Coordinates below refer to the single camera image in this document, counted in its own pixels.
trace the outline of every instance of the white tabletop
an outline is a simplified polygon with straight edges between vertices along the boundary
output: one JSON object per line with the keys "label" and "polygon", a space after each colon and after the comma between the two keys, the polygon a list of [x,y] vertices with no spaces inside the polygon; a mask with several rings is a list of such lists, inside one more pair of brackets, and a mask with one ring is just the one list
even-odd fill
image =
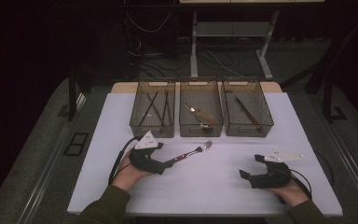
{"label": "white tabletop", "polygon": [[[189,152],[207,140],[211,148],[177,162],[163,175],[142,179],[130,192],[128,216],[268,217],[285,213],[271,193],[252,189],[239,169],[251,175],[267,172],[254,155],[267,155],[273,148],[304,155],[289,161],[312,186],[313,201],[327,216],[342,216],[342,208],[312,151],[310,143],[286,93],[265,93],[274,126],[266,138],[228,137],[223,130],[216,138],[182,138],[179,134],[178,103],[175,107],[175,137],[160,138],[164,146],[152,158],[167,161]],[[130,117],[134,93],[108,94],[89,151],[76,183],[68,212],[80,213],[98,200],[118,152],[133,137]]]}

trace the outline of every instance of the fork handle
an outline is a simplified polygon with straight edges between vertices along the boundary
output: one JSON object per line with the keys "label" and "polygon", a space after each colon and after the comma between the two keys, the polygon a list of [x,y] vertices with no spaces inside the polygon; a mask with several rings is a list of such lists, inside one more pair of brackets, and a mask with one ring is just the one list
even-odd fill
{"label": "fork handle", "polygon": [[181,160],[183,160],[183,159],[185,159],[185,158],[187,158],[187,157],[193,155],[193,154],[196,153],[196,152],[197,152],[197,151],[195,151],[195,150],[194,150],[194,151],[191,151],[191,152],[187,152],[187,153],[185,153],[185,154],[183,154],[183,155],[181,155],[181,156],[178,156],[178,157],[173,158],[172,160],[166,161],[166,162],[164,162],[164,163],[165,163],[165,167],[167,167],[167,168],[173,167],[173,165],[174,165],[177,161],[181,161]]}

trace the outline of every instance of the fork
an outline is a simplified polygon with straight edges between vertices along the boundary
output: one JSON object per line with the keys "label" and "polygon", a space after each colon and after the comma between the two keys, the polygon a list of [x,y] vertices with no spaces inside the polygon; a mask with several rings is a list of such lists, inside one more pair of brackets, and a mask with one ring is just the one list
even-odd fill
{"label": "fork", "polygon": [[172,160],[166,161],[165,163],[165,167],[170,168],[172,167],[177,161],[181,161],[191,155],[193,155],[194,153],[197,152],[203,152],[206,149],[208,149],[210,146],[212,145],[212,141],[209,140],[208,142],[204,143],[202,146],[197,147],[195,150],[191,151],[191,152],[187,152],[181,156],[178,156],[176,158],[173,158]]}

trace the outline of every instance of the floor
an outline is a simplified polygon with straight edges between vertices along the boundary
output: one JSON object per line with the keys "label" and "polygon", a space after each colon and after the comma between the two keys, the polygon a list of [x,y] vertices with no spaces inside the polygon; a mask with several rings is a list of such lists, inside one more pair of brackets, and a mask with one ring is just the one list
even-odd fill
{"label": "floor", "polygon": [[[157,51],[140,64],[139,77],[188,77],[189,45],[181,39],[178,58],[165,58]],[[328,40],[274,41],[266,59],[281,83],[318,62],[330,42]],[[198,43],[199,76],[252,76],[263,79],[255,50],[257,39],[200,39]],[[358,112],[340,89],[334,89],[333,106],[339,106],[347,119],[326,121],[321,113],[322,91],[308,95],[303,78],[283,91],[290,100],[310,143],[320,159],[343,208],[343,217],[332,217],[336,223],[358,223]],[[67,120],[68,85],[65,80],[51,95],[45,111],[23,147],[10,174],[0,189],[0,223],[73,223],[76,215],[66,212],[71,193],[92,134],[111,87],[97,86],[78,98],[78,112]],[[88,133],[80,156],[65,156],[75,133]],[[146,218],[129,219],[130,223],[291,223],[285,217],[264,220],[243,218]]]}

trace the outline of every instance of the person's left hand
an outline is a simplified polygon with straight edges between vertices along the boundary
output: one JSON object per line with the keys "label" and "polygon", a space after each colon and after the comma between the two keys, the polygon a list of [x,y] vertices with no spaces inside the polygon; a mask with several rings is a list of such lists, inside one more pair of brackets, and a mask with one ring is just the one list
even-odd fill
{"label": "person's left hand", "polygon": [[129,190],[140,179],[153,174],[147,171],[141,171],[136,169],[130,162],[130,153],[131,151],[128,151],[124,158],[121,160],[117,168],[118,173],[112,181],[112,185],[124,190]]}

